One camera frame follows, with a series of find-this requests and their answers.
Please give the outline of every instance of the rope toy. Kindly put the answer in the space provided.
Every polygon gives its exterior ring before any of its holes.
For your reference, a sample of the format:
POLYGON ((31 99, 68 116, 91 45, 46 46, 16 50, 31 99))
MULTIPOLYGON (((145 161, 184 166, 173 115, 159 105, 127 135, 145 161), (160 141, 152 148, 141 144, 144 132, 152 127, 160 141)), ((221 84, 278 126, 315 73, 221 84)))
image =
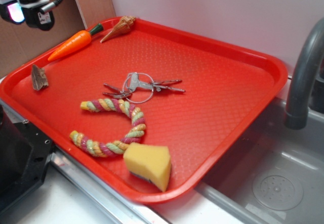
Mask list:
POLYGON ((130 104, 122 99, 98 99, 81 102, 80 108, 90 112, 116 111, 123 113, 132 120, 132 129, 120 140, 114 142, 101 143, 89 139, 82 133, 72 131, 70 139, 84 152, 94 157, 115 157, 122 155, 132 142, 139 143, 146 129, 144 113, 139 107, 130 104))

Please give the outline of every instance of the seashell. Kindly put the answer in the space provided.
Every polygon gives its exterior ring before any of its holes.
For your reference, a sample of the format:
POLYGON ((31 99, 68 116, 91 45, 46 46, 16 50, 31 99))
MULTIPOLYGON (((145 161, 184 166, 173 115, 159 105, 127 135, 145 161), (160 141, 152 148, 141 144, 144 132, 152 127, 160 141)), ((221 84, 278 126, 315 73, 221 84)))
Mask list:
POLYGON ((136 17, 134 16, 123 16, 119 20, 119 22, 113 27, 110 33, 108 33, 103 39, 101 39, 101 43, 106 40, 113 38, 114 36, 126 34, 131 31, 131 26, 134 25, 136 17))

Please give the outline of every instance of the faucet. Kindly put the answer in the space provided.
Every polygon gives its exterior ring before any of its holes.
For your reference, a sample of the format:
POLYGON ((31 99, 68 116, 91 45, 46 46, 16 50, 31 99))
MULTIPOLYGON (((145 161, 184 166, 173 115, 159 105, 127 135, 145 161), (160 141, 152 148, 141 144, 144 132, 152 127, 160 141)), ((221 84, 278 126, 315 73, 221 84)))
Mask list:
POLYGON ((303 129, 308 107, 324 113, 324 18, 311 30, 299 55, 285 108, 284 124, 303 129))

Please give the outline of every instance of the orange carrot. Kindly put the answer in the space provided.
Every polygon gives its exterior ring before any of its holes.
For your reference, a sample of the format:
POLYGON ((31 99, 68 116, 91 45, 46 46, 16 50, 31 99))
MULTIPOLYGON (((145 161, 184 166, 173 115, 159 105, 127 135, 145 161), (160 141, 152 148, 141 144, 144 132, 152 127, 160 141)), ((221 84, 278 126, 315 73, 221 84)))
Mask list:
POLYGON ((91 36, 102 31, 103 27, 101 24, 96 25, 90 31, 81 30, 71 36, 66 40, 58 49, 56 49, 48 58, 49 61, 54 61, 56 59, 62 58, 66 55, 69 55, 73 52, 78 51, 79 49, 85 47, 91 43, 91 36))

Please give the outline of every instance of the white wall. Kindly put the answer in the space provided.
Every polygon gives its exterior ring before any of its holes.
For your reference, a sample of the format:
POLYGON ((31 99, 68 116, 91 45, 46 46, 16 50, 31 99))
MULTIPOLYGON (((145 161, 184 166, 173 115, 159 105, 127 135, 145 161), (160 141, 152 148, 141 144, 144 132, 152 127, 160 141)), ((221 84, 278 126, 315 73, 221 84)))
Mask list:
POLYGON ((112 0, 117 16, 229 42, 281 59, 290 74, 324 0, 112 0))

